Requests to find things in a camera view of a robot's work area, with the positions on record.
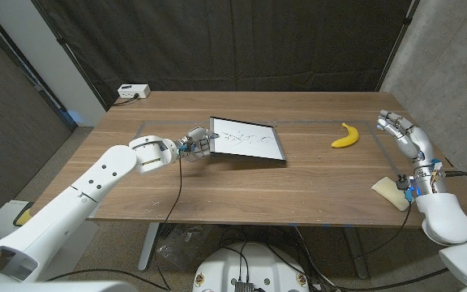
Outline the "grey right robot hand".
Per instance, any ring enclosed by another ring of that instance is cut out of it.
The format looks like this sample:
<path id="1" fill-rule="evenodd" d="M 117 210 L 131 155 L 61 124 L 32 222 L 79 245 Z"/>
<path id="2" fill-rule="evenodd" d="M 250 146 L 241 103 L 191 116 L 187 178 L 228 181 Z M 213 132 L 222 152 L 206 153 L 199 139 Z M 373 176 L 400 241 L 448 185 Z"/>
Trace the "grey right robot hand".
<path id="1" fill-rule="evenodd" d="M 400 151 L 410 160 L 413 186 L 419 195 L 448 191 L 441 172 L 443 163 L 436 158 L 424 130 L 405 117 L 384 109 L 379 112 L 377 127 L 393 136 Z"/>

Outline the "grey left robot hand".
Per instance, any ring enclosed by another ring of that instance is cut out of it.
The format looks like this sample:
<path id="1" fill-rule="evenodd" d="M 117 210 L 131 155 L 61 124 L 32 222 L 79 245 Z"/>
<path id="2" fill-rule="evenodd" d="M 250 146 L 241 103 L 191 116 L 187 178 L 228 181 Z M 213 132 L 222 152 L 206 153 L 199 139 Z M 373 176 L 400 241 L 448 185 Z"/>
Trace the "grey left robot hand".
<path id="1" fill-rule="evenodd" d="M 195 127 L 179 140 L 179 156 L 186 161 L 196 161 L 211 153 L 211 142 L 218 137 L 212 130 Z"/>

